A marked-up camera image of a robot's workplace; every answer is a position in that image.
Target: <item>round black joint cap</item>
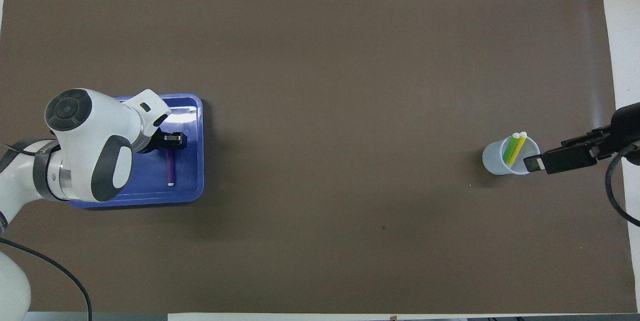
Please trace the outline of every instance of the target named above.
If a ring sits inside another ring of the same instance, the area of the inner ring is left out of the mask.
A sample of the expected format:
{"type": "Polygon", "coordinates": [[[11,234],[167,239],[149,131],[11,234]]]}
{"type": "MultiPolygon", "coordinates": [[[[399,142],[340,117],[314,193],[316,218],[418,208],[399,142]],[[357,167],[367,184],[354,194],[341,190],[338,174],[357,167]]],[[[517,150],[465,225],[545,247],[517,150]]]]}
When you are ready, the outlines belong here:
{"type": "Polygon", "coordinates": [[[46,124],[55,131],[70,131],[84,123],[91,114],[91,97],[74,88],[55,96],[46,106],[46,124]]]}

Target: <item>yellow marker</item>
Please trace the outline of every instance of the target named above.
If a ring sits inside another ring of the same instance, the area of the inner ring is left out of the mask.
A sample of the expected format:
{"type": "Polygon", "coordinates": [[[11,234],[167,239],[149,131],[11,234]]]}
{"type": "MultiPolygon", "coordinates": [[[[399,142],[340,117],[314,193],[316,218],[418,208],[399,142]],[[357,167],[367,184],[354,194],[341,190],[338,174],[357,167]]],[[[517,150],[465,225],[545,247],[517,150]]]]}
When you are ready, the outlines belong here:
{"type": "Polygon", "coordinates": [[[524,142],[527,139],[527,133],[522,131],[520,133],[520,138],[518,139],[518,144],[516,145],[516,149],[513,150],[513,154],[511,155],[511,157],[509,158],[509,161],[507,161],[507,166],[511,167],[514,162],[516,162],[516,158],[518,157],[518,154],[520,153],[520,150],[522,149],[522,145],[524,145],[524,142]]]}

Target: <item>pen holder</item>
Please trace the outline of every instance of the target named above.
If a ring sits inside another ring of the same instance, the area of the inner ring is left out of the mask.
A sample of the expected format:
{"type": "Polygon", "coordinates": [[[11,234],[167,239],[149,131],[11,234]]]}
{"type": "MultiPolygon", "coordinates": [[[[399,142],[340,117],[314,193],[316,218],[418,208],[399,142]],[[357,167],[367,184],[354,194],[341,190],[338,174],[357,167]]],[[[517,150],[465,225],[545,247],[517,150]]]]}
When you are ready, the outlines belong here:
{"type": "Polygon", "coordinates": [[[494,175],[526,175],[529,173],[527,171],[526,166],[522,160],[527,157],[539,155],[540,148],[538,144],[531,138],[526,137],[524,144],[520,152],[518,153],[518,157],[516,157],[515,162],[511,167],[507,166],[505,160],[503,160],[503,154],[509,144],[509,139],[511,137],[507,137],[505,139],[501,139],[500,141],[496,141],[494,143],[490,143],[487,147],[484,148],[482,152],[482,163],[484,164],[484,168],[487,169],[490,173],[494,175]]]}

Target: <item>marker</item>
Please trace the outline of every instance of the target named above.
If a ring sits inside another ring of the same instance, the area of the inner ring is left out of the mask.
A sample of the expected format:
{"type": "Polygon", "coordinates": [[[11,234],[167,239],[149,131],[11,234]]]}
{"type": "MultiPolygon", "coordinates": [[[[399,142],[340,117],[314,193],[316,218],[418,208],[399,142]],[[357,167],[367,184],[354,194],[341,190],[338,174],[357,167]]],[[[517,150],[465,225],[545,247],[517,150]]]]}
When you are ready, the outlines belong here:
{"type": "Polygon", "coordinates": [[[504,150],[504,154],[502,155],[502,161],[504,161],[505,164],[509,162],[509,159],[514,154],[516,145],[518,144],[518,139],[520,139],[520,134],[518,132],[514,132],[509,139],[509,144],[507,145],[506,150],[504,150]]]}
{"type": "Polygon", "coordinates": [[[176,184],[176,162],[174,161],[174,149],[166,150],[166,185],[174,186],[176,184]]]}
{"type": "Polygon", "coordinates": [[[516,145],[516,149],[513,151],[513,154],[511,155],[511,157],[509,158],[509,161],[507,162],[508,167],[511,167],[514,164],[514,162],[516,162],[516,158],[518,157],[518,154],[522,149],[522,145],[524,145],[524,142],[526,140],[527,140],[527,133],[522,131],[520,133],[520,138],[518,139],[518,144],[516,145]]]}

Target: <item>green marker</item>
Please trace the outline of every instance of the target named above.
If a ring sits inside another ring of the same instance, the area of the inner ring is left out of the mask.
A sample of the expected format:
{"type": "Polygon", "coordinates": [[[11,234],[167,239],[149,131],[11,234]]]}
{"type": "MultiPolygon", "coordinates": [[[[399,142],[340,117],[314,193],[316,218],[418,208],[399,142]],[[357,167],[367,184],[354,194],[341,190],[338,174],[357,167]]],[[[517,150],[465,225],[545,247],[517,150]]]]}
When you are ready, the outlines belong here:
{"type": "Polygon", "coordinates": [[[520,134],[518,132],[514,132],[509,139],[509,144],[507,145],[506,150],[504,150],[504,154],[502,155],[502,161],[506,164],[507,161],[512,157],[514,151],[516,150],[516,146],[518,145],[518,140],[520,139],[520,134]]]}

